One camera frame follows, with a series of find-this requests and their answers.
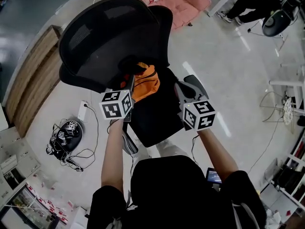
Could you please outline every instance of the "white floor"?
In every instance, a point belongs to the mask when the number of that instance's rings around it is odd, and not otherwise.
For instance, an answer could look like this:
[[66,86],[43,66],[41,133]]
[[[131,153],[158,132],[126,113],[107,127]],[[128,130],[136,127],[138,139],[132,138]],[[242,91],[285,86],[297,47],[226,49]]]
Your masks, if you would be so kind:
[[[67,4],[58,14],[61,18],[54,17],[52,20],[62,26],[69,22],[64,21],[65,18],[77,14],[92,1],[74,0],[78,3],[76,9],[72,10],[73,5]],[[204,84],[218,111],[212,130],[237,161],[239,168],[247,172],[265,150],[276,125],[262,122],[271,110],[259,107],[266,90],[272,90],[268,81],[276,75],[280,63],[304,61],[300,39],[303,37],[301,20],[285,31],[284,36],[289,37],[281,50],[280,39],[248,34],[247,29],[252,25],[254,23],[237,28],[234,23],[226,24],[216,16],[209,18],[202,13],[193,22],[193,27],[173,31],[168,47],[170,69],[175,75],[183,79],[194,73]],[[260,24],[252,31],[261,34]],[[90,101],[88,90],[60,82],[38,112],[27,134],[27,140],[44,171],[58,181],[58,187],[68,191],[64,199],[84,208],[90,206],[93,193],[100,187],[107,140],[108,121],[103,120],[98,107],[99,99],[99,94],[92,92],[92,105],[100,123],[96,160],[82,173],[60,166],[55,157],[46,155],[45,146],[50,139],[53,124],[59,123],[62,118],[76,117],[81,100]],[[266,103],[272,104],[272,98],[267,98]],[[283,123],[278,124],[269,148],[249,174],[257,189],[264,186],[263,174],[271,162],[276,157],[283,159],[294,147],[300,130],[297,127],[294,134],[291,134]],[[90,122],[84,124],[84,131],[77,151],[95,147],[97,123],[93,114]],[[191,156],[192,138],[195,135],[194,131],[181,130],[170,140]],[[157,156],[155,147],[149,148],[149,152]],[[200,140],[196,141],[194,155],[205,173],[212,164]],[[125,193],[130,185],[131,162],[132,159],[124,153]],[[85,167],[90,160],[79,163]]]

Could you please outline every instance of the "black t-shirt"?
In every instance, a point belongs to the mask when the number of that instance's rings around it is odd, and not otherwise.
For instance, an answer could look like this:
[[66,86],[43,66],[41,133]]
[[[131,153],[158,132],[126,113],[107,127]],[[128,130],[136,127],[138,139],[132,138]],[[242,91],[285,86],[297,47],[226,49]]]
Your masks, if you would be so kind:
[[[216,192],[202,170],[186,156],[140,161],[131,179],[133,204],[126,209],[123,194],[104,186],[93,194],[88,229],[105,229],[120,218],[122,228],[236,228],[232,202],[245,203],[264,229],[266,213],[244,171],[232,173]],[[236,208],[243,228],[255,229],[242,207]]]

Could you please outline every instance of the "person sitting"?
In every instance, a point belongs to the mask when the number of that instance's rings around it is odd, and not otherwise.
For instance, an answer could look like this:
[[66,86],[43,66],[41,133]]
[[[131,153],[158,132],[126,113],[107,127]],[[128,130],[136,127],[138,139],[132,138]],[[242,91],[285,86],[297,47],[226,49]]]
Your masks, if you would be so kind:
[[[253,22],[266,16],[274,10],[280,8],[278,0],[237,0],[230,11],[220,11],[216,14],[224,21],[231,23],[234,19],[238,25]],[[255,9],[246,15],[240,15],[246,9]]]
[[210,129],[198,136],[222,181],[220,192],[169,140],[156,145],[160,158],[150,157],[139,143],[132,155],[132,205],[127,207],[122,128],[122,119],[109,128],[101,188],[93,194],[87,229],[265,229],[266,211],[247,173],[238,169]]

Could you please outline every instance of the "power outlet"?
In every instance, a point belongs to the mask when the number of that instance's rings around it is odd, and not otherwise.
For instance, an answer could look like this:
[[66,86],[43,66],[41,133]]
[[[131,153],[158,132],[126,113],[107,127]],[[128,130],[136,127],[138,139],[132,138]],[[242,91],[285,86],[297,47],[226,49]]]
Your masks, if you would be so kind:
[[88,108],[84,106],[85,104],[88,106],[86,101],[81,101],[80,109],[78,111],[77,118],[79,118],[81,121],[85,121],[85,116],[88,110]]

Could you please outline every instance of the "white shelf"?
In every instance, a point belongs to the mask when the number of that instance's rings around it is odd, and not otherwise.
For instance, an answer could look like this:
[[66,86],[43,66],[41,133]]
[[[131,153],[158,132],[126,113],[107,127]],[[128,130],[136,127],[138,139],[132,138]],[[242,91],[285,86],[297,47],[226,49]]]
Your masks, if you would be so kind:
[[301,196],[301,199],[299,200],[300,203],[304,197],[305,197],[305,193]]
[[302,184],[304,178],[305,178],[305,174],[303,175],[303,177],[302,177],[302,179],[300,180],[299,184],[295,187],[295,189],[294,189],[294,191],[292,192],[291,196],[293,196],[293,195],[297,192],[297,190],[298,190],[298,188],[300,187],[300,185]]
[[[304,136],[304,132],[303,132],[303,135],[301,136],[301,139],[300,139],[299,143],[297,144],[297,146],[296,146],[294,152],[292,153],[292,156],[295,156],[295,154],[296,154],[296,152],[298,151],[298,149],[299,149],[299,147],[300,147],[300,144],[301,144],[301,142],[303,141],[304,138],[305,138],[305,136]],[[291,159],[288,161],[287,166],[289,167],[290,164],[291,164]]]
[[286,192],[286,190],[282,187],[280,187],[280,190],[282,193],[284,193],[291,201],[293,201],[296,205],[298,205],[298,207],[300,207],[302,210],[305,211],[305,207],[299,202],[297,201],[293,196],[291,196],[289,193]]
[[302,165],[305,167],[305,161],[293,156],[293,155],[288,155],[288,157],[294,161],[296,161],[297,163],[299,163],[299,165]]

